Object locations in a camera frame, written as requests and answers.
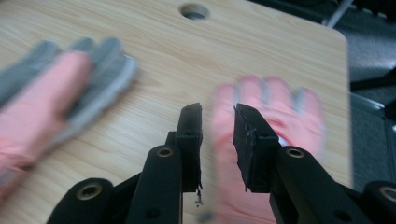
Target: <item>floor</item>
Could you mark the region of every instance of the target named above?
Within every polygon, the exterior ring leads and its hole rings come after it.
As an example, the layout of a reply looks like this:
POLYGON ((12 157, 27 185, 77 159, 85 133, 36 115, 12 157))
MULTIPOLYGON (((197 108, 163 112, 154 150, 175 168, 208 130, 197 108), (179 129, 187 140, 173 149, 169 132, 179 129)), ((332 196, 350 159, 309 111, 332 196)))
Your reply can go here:
MULTIPOLYGON (((338 4, 326 0, 253 0, 289 14, 321 23, 329 18, 338 4)), ((335 30, 346 37, 348 43, 349 79, 357 81, 384 76, 396 66, 396 24, 370 11, 348 9, 335 25, 335 30)), ((396 182, 396 139, 390 126, 392 121, 370 111, 356 98, 387 104, 396 99, 396 86, 356 91, 351 94, 351 130, 353 149, 354 189, 362 191, 365 184, 375 180, 396 182)))

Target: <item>table top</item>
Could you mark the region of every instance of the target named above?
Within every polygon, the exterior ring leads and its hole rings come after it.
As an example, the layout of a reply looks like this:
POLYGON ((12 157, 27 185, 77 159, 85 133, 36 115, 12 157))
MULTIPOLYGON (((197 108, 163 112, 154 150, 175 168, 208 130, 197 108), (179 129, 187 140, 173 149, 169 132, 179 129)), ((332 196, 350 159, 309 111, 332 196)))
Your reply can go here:
POLYGON ((118 185, 141 172, 148 152, 175 131, 180 109, 203 106, 203 200, 184 195, 184 223, 211 209, 216 189, 209 118, 220 83, 246 74, 279 76, 321 98, 327 141, 320 162, 351 186, 347 42, 338 32, 241 0, 198 0, 206 20, 183 17, 189 1, 10 1, 0 3, 0 66, 39 40, 66 48, 82 36, 116 36, 139 62, 132 86, 88 130, 55 147, 0 208, 2 223, 43 223, 77 182, 102 177, 118 185))

